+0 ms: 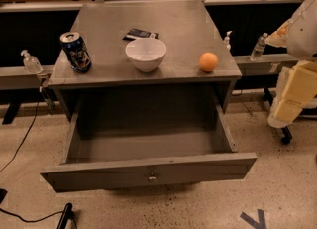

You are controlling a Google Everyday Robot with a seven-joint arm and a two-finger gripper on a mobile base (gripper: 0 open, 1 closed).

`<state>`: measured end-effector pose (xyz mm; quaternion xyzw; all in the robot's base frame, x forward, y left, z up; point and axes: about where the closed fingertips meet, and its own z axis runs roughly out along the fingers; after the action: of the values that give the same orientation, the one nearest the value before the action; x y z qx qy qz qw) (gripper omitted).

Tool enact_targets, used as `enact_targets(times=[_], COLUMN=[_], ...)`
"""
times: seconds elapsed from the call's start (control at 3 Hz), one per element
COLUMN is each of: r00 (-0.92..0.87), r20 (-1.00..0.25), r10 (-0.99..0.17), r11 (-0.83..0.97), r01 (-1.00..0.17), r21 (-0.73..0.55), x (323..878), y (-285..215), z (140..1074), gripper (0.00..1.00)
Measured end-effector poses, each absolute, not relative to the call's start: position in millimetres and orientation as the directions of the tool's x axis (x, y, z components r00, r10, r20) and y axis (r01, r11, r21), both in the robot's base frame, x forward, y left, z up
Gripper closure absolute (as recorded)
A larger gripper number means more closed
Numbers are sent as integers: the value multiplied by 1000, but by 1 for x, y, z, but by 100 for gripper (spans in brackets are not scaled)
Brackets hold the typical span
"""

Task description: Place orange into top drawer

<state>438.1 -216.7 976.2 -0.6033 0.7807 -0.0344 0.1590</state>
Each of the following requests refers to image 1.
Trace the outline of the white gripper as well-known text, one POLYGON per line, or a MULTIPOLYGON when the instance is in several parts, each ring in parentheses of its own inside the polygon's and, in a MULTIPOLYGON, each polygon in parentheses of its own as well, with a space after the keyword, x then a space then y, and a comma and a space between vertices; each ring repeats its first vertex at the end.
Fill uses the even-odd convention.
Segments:
POLYGON ((301 60, 292 68, 284 67, 277 80, 276 99, 267 122, 273 128, 290 125, 316 95, 316 62, 301 60))

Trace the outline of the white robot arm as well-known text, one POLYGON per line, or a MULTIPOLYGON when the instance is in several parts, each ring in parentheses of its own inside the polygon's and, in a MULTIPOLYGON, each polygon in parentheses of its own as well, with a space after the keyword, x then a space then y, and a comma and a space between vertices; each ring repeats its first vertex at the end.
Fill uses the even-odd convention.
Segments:
POLYGON ((298 59, 278 77, 267 121, 271 127, 290 125, 317 95, 317 0, 305 0, 265 42, 298 59))

